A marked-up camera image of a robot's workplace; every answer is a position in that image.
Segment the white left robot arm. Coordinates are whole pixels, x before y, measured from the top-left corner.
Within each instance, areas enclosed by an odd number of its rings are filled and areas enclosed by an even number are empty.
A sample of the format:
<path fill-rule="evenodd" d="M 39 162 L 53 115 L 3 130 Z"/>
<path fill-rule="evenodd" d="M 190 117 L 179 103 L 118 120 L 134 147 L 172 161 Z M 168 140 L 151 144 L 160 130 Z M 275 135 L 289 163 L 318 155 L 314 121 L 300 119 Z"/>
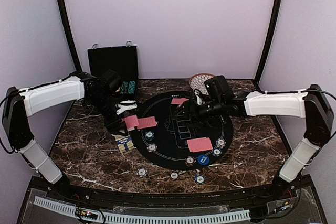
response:
<path fill-rule="evenodd" d="M 135 100 L 125 99 L 116 92 L 122 81 L 114 71 L 102 77 L 75 71 L 67 77 L 35 87 L 11 87 L 1 101 L 2 126 L 8 145 L 1 144 L 7 154 L 20 154 L 46 182 L 54 185 L 54 193 L 63 201 L 74 197 L 74 189 L 66 182 L 65 173 L 49 157 L 51 143 L 37 142 L 34 131 L 39 127 L 42 136 L 54 136 L 61 126 L 70 103 L 82 100 L 103 116 L 104 126 L 113 135 L 128 133 L 122 113 L 137 107 Z"/>

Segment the blue small blind button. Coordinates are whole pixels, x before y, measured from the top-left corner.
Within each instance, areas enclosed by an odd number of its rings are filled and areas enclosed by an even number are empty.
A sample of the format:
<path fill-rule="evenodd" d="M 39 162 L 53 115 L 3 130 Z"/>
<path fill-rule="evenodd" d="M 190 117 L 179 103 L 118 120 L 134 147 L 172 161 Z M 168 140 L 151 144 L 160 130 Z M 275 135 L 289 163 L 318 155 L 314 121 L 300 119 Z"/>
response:
<path fill-rule="evenodd" d="M 197 158 L 197 162 L 200 165 L 207 166 L 210 162 L 210 157 L 208 155 L 202 154 Z"/>

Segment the blue white chip stack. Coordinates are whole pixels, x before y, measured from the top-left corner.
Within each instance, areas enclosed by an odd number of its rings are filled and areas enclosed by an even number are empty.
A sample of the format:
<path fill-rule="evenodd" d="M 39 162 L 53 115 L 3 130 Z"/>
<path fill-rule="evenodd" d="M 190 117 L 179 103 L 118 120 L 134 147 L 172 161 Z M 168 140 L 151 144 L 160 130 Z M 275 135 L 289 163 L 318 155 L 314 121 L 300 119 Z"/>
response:
<path fill-rule="evenodd" d="M 141 167 L 141 168 L 138 169 L 137 175 L 138 175 L 138 177 L 146 177 L 148 175 L 148 171 L 147 171 L 146 168 Z"/>

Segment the brown white chip stack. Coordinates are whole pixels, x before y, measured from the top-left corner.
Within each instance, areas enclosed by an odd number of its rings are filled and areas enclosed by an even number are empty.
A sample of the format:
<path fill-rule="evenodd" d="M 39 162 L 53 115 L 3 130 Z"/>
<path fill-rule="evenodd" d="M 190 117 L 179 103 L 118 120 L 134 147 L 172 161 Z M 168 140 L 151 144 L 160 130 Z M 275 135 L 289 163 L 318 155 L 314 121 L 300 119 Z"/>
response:
<path fill-rule="evenodd" d="M 173 180 L 178 179 L 178 173 L 177 172 L 172 172 L 170 174 L 170 178 L 173 179 Z"/>

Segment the red card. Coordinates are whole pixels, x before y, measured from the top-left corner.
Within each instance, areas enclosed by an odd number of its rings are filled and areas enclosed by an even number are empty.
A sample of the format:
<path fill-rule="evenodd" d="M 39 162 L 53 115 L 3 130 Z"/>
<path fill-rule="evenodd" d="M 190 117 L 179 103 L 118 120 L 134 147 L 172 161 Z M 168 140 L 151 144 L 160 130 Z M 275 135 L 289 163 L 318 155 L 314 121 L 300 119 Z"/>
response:
<path fill-rule="evenodd" d="M 211 139 L 208 137 L 187 140 L 188 149 L 192 153 L 209 151 L 213 149 Z"/>
<path fill-rule="evenodd" d="M 188 101 L 188 98 L 173 98 L 171 101 L 171 104 L 172 105 L 182 105 L 186 101 Z"/>
<path fill-rule="evenodd" d="M 157 126 L 157 121 L 154 116 L 146 117 L 146 118 L 138 118 L 138 126 L 137 129 L 146 129 L 150 127 Z"/>

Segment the red playing card deck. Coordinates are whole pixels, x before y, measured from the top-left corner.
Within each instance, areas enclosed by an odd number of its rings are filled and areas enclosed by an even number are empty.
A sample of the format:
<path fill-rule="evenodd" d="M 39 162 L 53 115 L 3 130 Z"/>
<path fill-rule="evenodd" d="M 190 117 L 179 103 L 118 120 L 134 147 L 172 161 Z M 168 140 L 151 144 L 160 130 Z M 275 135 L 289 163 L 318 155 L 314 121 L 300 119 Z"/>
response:
<path fill-rule="evenodd" d="M 123 119 L 126 124 L 127 129 L 133 129 L 139 125 L 137 115 L 131 115 Z"/>

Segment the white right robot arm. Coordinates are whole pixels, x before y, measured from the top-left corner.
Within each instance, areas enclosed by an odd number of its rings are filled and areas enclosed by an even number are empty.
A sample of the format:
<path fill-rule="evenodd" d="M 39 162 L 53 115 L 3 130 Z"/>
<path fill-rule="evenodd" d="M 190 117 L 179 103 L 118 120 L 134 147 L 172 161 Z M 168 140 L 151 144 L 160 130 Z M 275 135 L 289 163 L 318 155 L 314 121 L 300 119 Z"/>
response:
<path fill-rule="evenodd" d="M 302 121 L 299 129 L 303 133 L 297 146 L 285 161 L 274 184 L 268 188 L 273 200 L 280 199 L 288 191 L 289 182 L 309 165 L 335 135 L 334 112 L 327 99 L 329 93 L 317 84 L 295 91 L 252 90 L 235 94 L 224 76 L 215 76 L 204 83 L 210 96 L 204 101 L 198 91 L 189 95 L 173 113 L 176 119 L 187 120 L 192 125 L 205 125 L 206 120 L 217 115 L 262 116 L 270 115 L 289 122 Z"/>

